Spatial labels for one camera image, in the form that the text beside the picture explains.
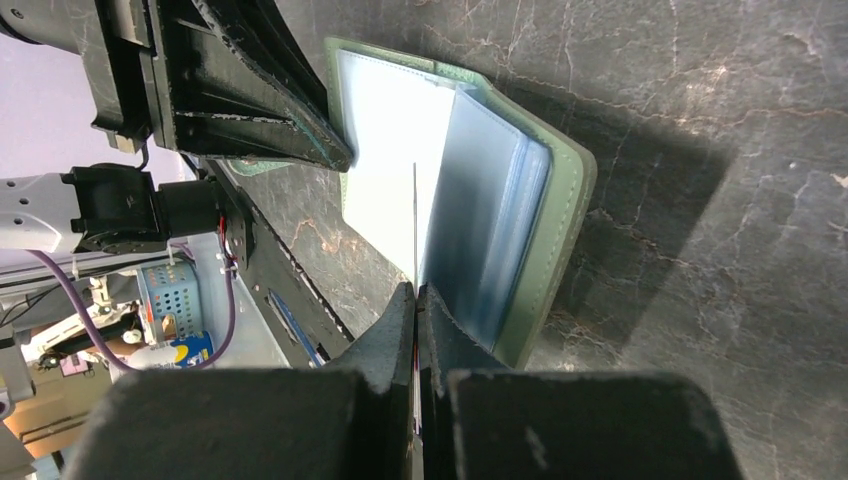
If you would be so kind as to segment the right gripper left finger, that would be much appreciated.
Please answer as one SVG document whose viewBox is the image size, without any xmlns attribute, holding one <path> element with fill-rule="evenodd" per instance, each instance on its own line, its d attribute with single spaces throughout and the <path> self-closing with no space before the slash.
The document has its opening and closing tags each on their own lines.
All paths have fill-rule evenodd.
<svg viewBox="0 0 848 480">
<path fill-rule="evenodd" d="M 67 479 L 410 479 L 415 295 L 313 369 L 144 370 L 92 411 Z"/>
</svg>

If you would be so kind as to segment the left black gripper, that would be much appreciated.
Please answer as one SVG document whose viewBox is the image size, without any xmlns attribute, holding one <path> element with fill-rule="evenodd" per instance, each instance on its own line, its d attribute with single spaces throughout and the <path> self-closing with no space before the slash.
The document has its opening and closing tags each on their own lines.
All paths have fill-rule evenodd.
<svg viewBox="0 0 848 480">
<path fill-rule="evenodd" d="M 346 171 L 324 84 L 273 1 L 4 1 L 3 35 L 80 57 L 111 147 Z"/>
</svg>

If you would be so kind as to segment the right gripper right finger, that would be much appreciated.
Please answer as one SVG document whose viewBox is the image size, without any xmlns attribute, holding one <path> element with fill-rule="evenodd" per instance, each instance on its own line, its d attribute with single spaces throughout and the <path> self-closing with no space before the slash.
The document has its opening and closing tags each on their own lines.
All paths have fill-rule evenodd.
<svg viewBox="0 0 848 480">
<path fill-rule="evenodd" d="M 417 300 L 428 479 L 739 479 L 708 395 L 663 371 L 512 369 L 425 286 Z"/>
</svg>

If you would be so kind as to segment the green card holder wallet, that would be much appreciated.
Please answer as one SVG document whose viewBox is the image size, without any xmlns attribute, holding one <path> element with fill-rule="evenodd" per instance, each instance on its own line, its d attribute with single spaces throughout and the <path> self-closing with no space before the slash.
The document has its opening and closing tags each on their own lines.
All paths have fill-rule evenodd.
<svg viewBox="0 0 848 480">
<path fill-rule="evenodd" d="M 350 169 L 261 162 L 237 166 L 237 180 L 361 333 L 377 314 L 354 297 L 412 281 L 417 163 L 419 284 L 500 361 L 525 366 L 585 218 L 594 156 L 476 71 L 339 37 L 325 60 Z"/>
</svg>

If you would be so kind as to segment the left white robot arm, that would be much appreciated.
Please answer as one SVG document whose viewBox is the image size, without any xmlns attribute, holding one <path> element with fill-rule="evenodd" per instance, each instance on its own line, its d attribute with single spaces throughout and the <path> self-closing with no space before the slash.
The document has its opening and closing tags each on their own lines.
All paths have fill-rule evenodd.
<svg viewBox="0 0 848 480">
<path fill-rule="evenodd" d="M 300 163 L 344 172 L 351 148 L 328 93 L 272 1 L 5 1 L 1 32 L 77 55 L 111 147 L 149 142 L 208 162 Z M 1 183 L 1 244 L 111 254 L 217 231 L 235 201 L 207 176 L 156 184 L 98 163 Z"/>
</svg>

